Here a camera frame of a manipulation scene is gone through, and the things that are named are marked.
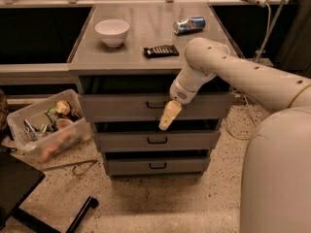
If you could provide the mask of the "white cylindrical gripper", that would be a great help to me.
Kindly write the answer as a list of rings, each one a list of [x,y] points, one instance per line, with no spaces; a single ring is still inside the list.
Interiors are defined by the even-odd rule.
[[[181,112],[182,105],[188,104],[198,90],[215,77],[213,73],[196,70],[185,64],[170,86],[169,94],[173,100],[165,105],[158,127],[163,131],[167,130]]]

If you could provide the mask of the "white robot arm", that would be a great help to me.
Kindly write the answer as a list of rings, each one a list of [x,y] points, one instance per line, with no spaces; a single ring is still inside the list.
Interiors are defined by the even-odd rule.
[[[240,233],[311,233],[311,80],[194,38],[170,86],[158,127],[167,129],[198,90],[215,78],[265,111],[243,157]]]

